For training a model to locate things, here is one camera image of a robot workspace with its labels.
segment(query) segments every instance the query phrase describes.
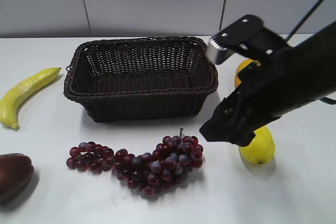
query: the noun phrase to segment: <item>white wall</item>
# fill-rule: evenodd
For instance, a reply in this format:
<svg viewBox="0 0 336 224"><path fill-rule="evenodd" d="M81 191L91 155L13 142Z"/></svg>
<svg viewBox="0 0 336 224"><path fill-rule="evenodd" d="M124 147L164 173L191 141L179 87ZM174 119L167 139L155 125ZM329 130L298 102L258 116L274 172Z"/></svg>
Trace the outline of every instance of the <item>white wall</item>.
<svg viewBox="0 0 336 224"><path fill-rule="evenodd" d="M288 33L315 1L227 0L223 27L256 14L267 27ZM0 0L0 37L212 35L219 28L223 2ZM317 32L335 19L336 0L327 0L300 32Z"/></svg>

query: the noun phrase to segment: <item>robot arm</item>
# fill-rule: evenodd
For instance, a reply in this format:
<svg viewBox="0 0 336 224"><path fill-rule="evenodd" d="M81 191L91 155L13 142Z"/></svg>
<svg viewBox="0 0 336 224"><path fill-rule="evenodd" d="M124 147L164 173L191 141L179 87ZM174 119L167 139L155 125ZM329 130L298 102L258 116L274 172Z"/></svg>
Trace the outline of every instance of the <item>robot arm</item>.
<svg viewBox="0 0 336 224"><path fill-rule="evenodd" d="M246 15L210 39L207 55L221 64L235 52L261 65L238 74L242 83L199 130L207 141L247 146L254 130L336 91L336 22L290 47Z"/></svg>

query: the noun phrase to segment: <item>tile grout line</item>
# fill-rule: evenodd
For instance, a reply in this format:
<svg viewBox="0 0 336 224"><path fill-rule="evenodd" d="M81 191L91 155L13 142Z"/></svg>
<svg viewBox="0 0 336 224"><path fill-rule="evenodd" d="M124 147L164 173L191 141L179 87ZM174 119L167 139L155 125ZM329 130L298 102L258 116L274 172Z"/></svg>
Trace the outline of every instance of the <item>tile grout line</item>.
<svg viewBox="0 0 336 224"><path fill-rule="evenodd" d="M222 25L223 25L223 19L224 19L224 12L225 12L226 1L227 0L223 1L223 9L222 9L221 21L219 22L219 29L218 30L221 30Z"/></svg>
<svg viewBox="0 0 336 224"><path fill-rule="evenodd" d="M85 15L86 15L86 19L88 21L88 26L89 26L89 36L92 36L92 32L91 32L91 24L90 24L90 20L89 20L89 14L88 14L88 10L86 8L86 3L85 0L83 0L83 4L84 4L84 9L85 9Z"/></svg>

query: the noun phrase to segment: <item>fake fruit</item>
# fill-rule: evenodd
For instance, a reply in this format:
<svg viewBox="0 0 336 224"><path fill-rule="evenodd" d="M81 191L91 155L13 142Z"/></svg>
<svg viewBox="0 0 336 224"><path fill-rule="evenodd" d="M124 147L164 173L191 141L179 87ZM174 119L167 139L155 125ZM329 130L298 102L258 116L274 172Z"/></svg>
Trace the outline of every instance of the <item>fake fruit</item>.
<svg viewBox="0 0 336 224"><path fill-rule="evenodd" d="M153 154L146 152L137 157L128 154L126 149L114 154L107 146L101 155L97 152L100 147L99 144L89 142L71 148L67 166L80 172L89 169L94 174L113 167L118 180L127 180L130 189L140 186L140 195L145 197L182 183L187 180L188 172L200 168L203 163L203 146L198 143L196 136L186 136L183 139L179 136L165 136Z"/></svg>
<svg viewBox="0 0 336 224"><path fill-rule="evenodd" d="M20 82L0 100L0 122L18 130L17 110L32 94L54 81L61 68L47 68Z"/></svg>
<svg viewBox="0 0 336 224"><path fill-rule="evenodd" d="M246 59L244 60L242 63L239 64L237 70L236 70L236 74L235 74L235 88L237 88L240 84L241 84L241 80L239 79L238 77L238 73L243 69L245 68L246 66L248 66L250 63L252 63L254 60L251 60L251 59Z"/></svg>
<svg viewBox="0 0 336 224"><path fill-rule="evenodd" d="M14 153L0 155L0 204L18 195L34 174L29 157Z"/></svg>
<svg viewBox="0 0 336 224"><path fill-rule="evenodd" d="M275 144L266 126L257 129L256 136L248 146L239 147L240 154L248 162L263 165L271 161L275 153Z"/></svg>

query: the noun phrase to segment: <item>basket rim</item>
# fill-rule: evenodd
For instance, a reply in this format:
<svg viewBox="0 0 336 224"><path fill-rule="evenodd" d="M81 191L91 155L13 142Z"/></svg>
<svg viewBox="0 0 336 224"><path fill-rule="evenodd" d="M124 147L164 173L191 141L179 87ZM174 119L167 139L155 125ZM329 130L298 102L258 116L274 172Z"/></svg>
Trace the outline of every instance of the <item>basket rim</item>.
<svg viewBox="0 0 336 224"><path fill-rule="evenodd" d="M74 56L70 65L66 68L67 75L64 83L64 96L69 100L76 101L88 101L89 100L106 100L106 99L122 99L122 98L145 98L145 97L165 97L167 95L209 95L216 91L218 87L218 72L216 67L210 62L209 67L211 70L211 81L210 84L203 87L194 87L194 88L172 88L172 89L157 89L157 90L140 90L140 91L119 91L119 92L102 92L102 93L82 93L74 91L72 88L73 84L73 74L76 71L78 60L80 58L80 53L83 52L84 48L92 44L125 44L128 42L148 42L153 40L158 42L160 40L180 40L188 39L190 41L195 41L201 43L201 46L204 46L206 49L206 44L204 41L197 37L186 37L186 36L175 36L175 37L143 37L143 38L133 38L133 39L112 39L112 40L94 40L81 44L77 47Z"/></svg>

